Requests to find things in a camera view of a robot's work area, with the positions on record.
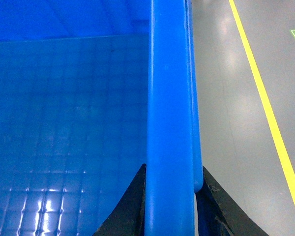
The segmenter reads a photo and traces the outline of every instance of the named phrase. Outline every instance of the blue plastic crate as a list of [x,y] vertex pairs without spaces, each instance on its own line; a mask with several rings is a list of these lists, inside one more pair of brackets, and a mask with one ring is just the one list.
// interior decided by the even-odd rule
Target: blue plastic crate
[[92,235],[142,163],[146,235],[194,232],[190,16],[184,0],[0,1],[0,235]]

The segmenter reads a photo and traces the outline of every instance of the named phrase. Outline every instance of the textured plastic surface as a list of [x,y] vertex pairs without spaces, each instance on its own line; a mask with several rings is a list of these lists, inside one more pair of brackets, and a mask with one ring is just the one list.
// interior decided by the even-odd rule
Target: textured plastic surface
[[148,33],[149,0],[0,0],[0,40]]
[[201,168],[191,2],[151,2],[145,233],[189,236]]
[[0,235],[92,235],[146,158],[148,36],[0,43]]

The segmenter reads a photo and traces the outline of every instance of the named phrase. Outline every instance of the epoxy floor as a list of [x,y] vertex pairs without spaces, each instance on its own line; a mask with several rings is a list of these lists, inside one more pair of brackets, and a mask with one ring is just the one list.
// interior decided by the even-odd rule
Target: epoxy floor
[[[295,0],[236,0],[295,171]],[[295,206],[228,0],[193,1],[204,166],[265,232],[295,236]]]

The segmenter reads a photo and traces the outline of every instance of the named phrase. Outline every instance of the yellow floor line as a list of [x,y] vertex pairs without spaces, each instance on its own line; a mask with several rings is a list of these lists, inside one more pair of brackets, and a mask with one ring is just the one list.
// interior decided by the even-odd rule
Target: yellow floor line
[[258,92],[259,92],[259,95],[260,95],[260,98],[261,98],[261,101],[262,101],[262,104],[263,104],[263,107],[265,110],[265,115],[266,115],[267,121],[269,123],[271,134],[272,134],[274,144],[276,147],[276,151],[277,151],[278,156],[280,158],[282,169],[283,169],[283,172],[284,172],[284,175],[285,175],[285,178],[286,178],[287,184],[289,186],[289,189],[290,189],[290,192],[292,195],[292,199],[293,199],[293,202],[295,205],[295,173],[294,173],[289,155],[286,151],[286,148],[285,148],[282,136],[281,136],[281,132],[279,130],[279,126],[276,122],[273,109],[271,107],[269,98],[267,96],[265,86],[264,86],[263,81],[261,79],[260,72],[258,70],[254,55],[252,54],[245,30],[242,26],[238,11],[236,9],[234,0],[229,0],[229,2],[231,5],[231,8],[232,8],[232,12],[233,12],[236,24],[237,24],[237,28],[238,28],[242,43],[244,45],[244,48],[245,48],[245,51],[246,51],[246,54],[248,57],[251,71],[254,76],[254,79],[255,79],[255,82],[257,85],[257,89],[258,89]]

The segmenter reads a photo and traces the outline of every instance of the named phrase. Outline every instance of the gray floor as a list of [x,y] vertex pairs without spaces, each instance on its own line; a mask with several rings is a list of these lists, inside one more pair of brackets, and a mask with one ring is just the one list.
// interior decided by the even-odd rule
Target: gray floor
[[[235,0],[295,171],[295,0]],[[228,0],[194,0],[204,166],[271,236],[295,207]]]

